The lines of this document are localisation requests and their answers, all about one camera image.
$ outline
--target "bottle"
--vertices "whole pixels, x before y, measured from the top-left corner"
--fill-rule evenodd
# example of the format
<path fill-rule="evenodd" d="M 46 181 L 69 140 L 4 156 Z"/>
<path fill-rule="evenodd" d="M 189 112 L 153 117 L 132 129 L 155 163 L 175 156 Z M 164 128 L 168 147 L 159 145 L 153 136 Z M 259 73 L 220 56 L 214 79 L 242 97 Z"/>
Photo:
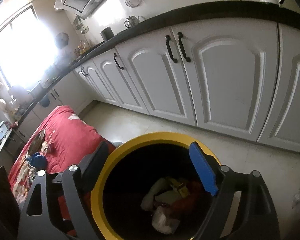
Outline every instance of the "bottle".
<path fill-rule="evenodd" d="M 78 46 L 78 49 L 79 49 L 79 53 L 80 53 L 80 54 L 83 54 L 83 49 L 82 49 L 82 46 L 81 46 L 81 45 Z"/>
<path fill-rule="evenodd" d="M 84 41 L 80 41 L 80 45 L 83 49 L 83 52 L 86 52 L 89 49 L 89 46 Z"/>
<path fill-rule="evenodd" d="M 74 50 L 74 54 L 75 54 L 76 57 L 80 57 L 80 55 L 81 55 L 80 51 L 78 49 Z"/>

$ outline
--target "yellow bin rim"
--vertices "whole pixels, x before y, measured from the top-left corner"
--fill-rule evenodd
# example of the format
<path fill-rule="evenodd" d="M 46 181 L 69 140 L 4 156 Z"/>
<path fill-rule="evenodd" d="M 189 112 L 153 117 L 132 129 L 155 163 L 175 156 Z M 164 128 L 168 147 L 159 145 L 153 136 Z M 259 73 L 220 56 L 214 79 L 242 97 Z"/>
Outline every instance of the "yellow bin rim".
<path fill-rule="evenodd" d="M 103 166 L 98 177 L 98 180 L 93 190 L 91 191 L 90 198 L 93 219 L 95 220 L 98 228 L 100 229 L 106 240 L 124 240 L 112 229 L 108 220 L 106 219 L 102 201 L 102 195 L 106 180 L 116 164 L 119 163 L 119 161 L 129 153 L 144 146 L 167 143 L 178 145 L 184 148 L 189 148 L 190 144 L 193 142 L 197 142 L 205 154 L 213 156 L 221 165 L 218 158 L 203 143 L 186 134 L 173 132 L 155 132 L 138 136 L 122 144 L 108 156 L 105 165 Z"/>

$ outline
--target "bed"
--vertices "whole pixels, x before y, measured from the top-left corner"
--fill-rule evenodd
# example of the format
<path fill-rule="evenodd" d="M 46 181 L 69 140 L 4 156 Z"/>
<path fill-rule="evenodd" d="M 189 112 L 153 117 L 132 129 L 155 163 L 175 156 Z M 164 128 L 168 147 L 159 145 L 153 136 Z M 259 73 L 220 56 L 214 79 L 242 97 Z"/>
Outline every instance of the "bed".
<path fill-rule="evenodd" d="M 35 136 L 45 129 L 45 142 L 53 147 L 45 156 L 48 164 L 47 173 L 62 172 L 72 164 L 78 164 L 81 159 L 94 152 L 98 145 L 105 141 L 111 153 L 115 147 L 87 125 L 75 114 L 69 106 L 58 106 L 43 120 L 29 139 L 8 175 L 11 191 L 18 204 L 22 203 L 29 191 L 28 163 L 25 161 L 28 148 Z"/>

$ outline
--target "black canister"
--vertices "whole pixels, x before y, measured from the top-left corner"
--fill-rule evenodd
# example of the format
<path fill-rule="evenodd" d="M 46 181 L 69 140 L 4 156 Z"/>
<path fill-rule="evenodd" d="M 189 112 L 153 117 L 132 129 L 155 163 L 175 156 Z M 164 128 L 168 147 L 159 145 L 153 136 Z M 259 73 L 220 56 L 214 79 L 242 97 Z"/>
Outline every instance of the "black canister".
<path fill-rule="evenodd" d="M 111 30 L 111 27 L 107 27 L 105 28 L 101 33 L 100 33 L 101 37 L 103 38 L 103 40 L 106 42 L 109 39 L 114 37 L 114 34 Z"/>

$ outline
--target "kettle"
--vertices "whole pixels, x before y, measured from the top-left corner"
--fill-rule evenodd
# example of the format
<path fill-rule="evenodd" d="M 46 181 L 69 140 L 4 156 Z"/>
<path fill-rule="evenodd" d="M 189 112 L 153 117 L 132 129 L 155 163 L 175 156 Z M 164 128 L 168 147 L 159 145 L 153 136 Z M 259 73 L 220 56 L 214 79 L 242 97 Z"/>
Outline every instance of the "kettle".
<path fill-rule="evenodd" d="M 129 18 L 127 18 L 124 22 L 124 26 L 126 26 L 127 28 L 131 28 L 136 26 L 138 23 L 140 23 L 139 16 L 138 18 L 136 18 L 135 16 L 129 16 Z"/>

